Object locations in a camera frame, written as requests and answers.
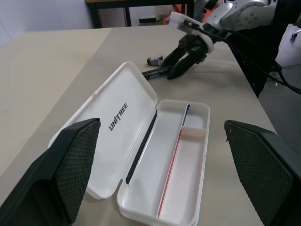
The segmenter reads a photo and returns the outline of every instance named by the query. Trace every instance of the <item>black table leg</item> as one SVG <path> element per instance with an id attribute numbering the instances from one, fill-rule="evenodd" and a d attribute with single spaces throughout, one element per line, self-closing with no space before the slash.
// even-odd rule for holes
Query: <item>black table leg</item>
<path id="1" fill-rule="evenodd" d="M 88 3 L 88 8 L 90 10 L 90 14 L 91 14 L 91 18 L 92 18 L 92 21 L 93 21 L 93 27 L 94 28 L 102 28 L 103 25 L 102 25 L 102 22 L 101 22 L 101 19 L 98 15 L 98 12 L 97 12 L 97 8 L 96 8 L 96 4 L 95 3 Z"/>
<path id="2" fill-rule="evenodd" d="M 126 12 L 126 26 L 127 27 L 131 27 L 132 26 L 132 22 L 131 22 L 131 15 L 130 15 L 130 9 L 128 7 L 124 8 L 125 12 Z"/>
<path id="3" fill-rule="evenodd" d="M 194 13 L 194 0 L 189 0 L 187 3 L 187 16 L 193 18 Z"/>
<path id="4" fill-rule="evenodd" d="M 185 7 L 186 7 L 186 4 L 181 4 L 181 13 L 182 14 L 185 14 Z"/>

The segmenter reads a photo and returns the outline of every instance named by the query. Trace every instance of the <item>red stripe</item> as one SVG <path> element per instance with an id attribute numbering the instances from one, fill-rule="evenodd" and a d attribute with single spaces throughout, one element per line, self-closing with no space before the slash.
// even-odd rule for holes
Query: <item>red stripe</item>
<path id="1" fill-rule="evenodd" d="M 180 143 L 181 134 L 182 134 L 182 130 L 180 130 L 178 140 L 177 140 L 177 144 L 176 144 L 175 149 L 174 149 L 173 159 L 172 159 L 170 167 L 169 167 L 169 171 L 168 171 L 168 175 L 167 175 L 167 181 L 166 181 L 166 184 L 165 184 L 165 187 L 164 187 L 163 196 L 162 196 L 161 203 L 160 203 L 160 206 L 159 206 L 158 217 L 160 217 L 160 214 L 161 214 L 161 211 L 162 211 L 162 207 L 163 207 L 163 203 L 164 203 L 164 199 L 165 199 L 165 195 L 166 195 L 170 175 L 171 175 L 171 172 L 173 171 L 175 156 L 177 154 L 178 146 L 179 146 L 179 143 Z"/>

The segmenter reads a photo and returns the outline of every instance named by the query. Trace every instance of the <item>unitree logo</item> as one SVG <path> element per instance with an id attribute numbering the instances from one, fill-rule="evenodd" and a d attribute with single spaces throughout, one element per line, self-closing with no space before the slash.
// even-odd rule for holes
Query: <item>unitree logo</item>
<path id="1" fill-rule="evenodd" d="M 124 103 L 124 105 L 122 106 L 121 110 L 117 113 L 116 116 L 114 116 L 114 120 L 112 121 L 111 125 L 109 126 L 109 129 L 111 131 L 116 127 L 117 123 L 119 121 L 121 121 L 121 116 L 126 111 L 126 109 L 127 109 L 127 104 Z"/>

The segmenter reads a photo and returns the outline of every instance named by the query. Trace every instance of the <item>table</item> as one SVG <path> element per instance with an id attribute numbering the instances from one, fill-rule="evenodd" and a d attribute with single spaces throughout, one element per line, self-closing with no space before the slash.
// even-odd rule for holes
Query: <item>table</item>
<path id="1" fill-rule="evenodd" d="M 0 46 L 0 74 L 6 75 L 0 87 L 0 204 L 50 138 L 123 62 L 149 70 L 146 58 L 166 56 L 183 35 L 168 26 L 33 32 Z M 228 46 L 216 43 L 183 77 L 150 84 L 158 102 L 194 101 L 211 109 L 198 226 L 262 226 L 238 179 L 223 124 L 231 119 L 274 129 Z M 86 194 L 74 225 L 142 226 L 120 214 L 116 195 L 98 201 Z"/>
<path id="2" fill-rule="evenodd" d="M 102 22 L 98 15 L 98 9 L 104 8 L 125 8 L 126 25 L 131 26 L 129 7 L 137 6 L 162 6 L 182 4 L 182 10 L 187 4 L 187 15 L 193 17 L 194 0 L 85 0 L 89 8 L 94 28 L 102 28 Z"/>

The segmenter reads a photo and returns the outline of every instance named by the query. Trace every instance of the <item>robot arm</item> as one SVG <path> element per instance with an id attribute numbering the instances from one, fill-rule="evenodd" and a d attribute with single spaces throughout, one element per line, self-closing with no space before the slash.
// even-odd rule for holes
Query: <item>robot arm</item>
<path id="1" fill-rule="evenodd" d="M 240 31 L 279 23 L 301 25 L 301 1 L 234 0 L 219 6 L 204 23 L 173 12 L 169 25 L 187 34 L 161 65 L 162 67 L 174 65 L 168 79 L 183 75 L 194 64 L 203 62 L 207 53 L 214 50 L 215 40 L 187 28 L 185 23 L 197 24 L 199 28 L 223 37 L 227 35 L 226 30 Z M 188 54 L 187 57 L 181 59 L 185 53 Z"/>

